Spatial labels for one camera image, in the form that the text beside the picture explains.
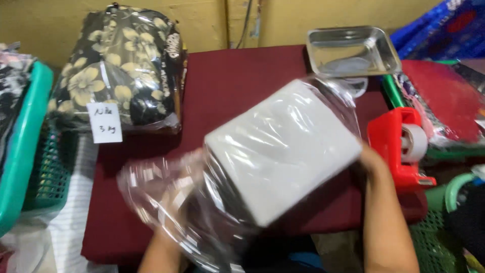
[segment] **metal tray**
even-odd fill
[[[389,36],[371,26],[308,31],[307,50],[313,72],[328,77],[386,75],[401,71]]]

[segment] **tape roll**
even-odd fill
[[[428,149],[428,138],[424,130],[415,124],[403,124],[401,137],[401,162],[420,161]]]

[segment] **electrical wire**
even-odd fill
[[[249,14],[251,13],[251,6],[252,6],[252,4],[253,4],[253,0],[249,0],[249,3],[247,4],[246,18],[244,18],[244,28],[242,29],[241,38],[239,39],[239,43],[236,46],[236,49],[238,49],[239,46],[241,46],[241,43],[243,42],[243,39],[246,36],[247,24],[249,22]]]

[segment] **maroon cloth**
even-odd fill
[[[238,116],[295,78],[306,75],[303,46],[221,50],[189,57],[182,132],[178,136],[124,136],[122,143],[100,145],[81,254],[103,264],[139,261],[151,230],[129,210],[116,185],[116,173],[130,160],[177,157],[198,148],[204,135]],[[387,111],[379,82],[357,100],[360,129]],[[415,222],[426,214],[422,193],[401,198],[403,212]],[[361,225],[361,193],[348,170],[329,181],[270,229],[278,234],[342,231]]]
[[[475,143],[480,127],[475,122],[485,108],[483,96],[444,64],[403,60],[403,72],[435,117],[447,128],[446,137]]]

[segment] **black floral bag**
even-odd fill
[[[187,51],[172,21],[113,4],[84,19],[48,117],[63,131],[90,131],[86,104],[113,102],[123,130],[177,133],[186,67]]]

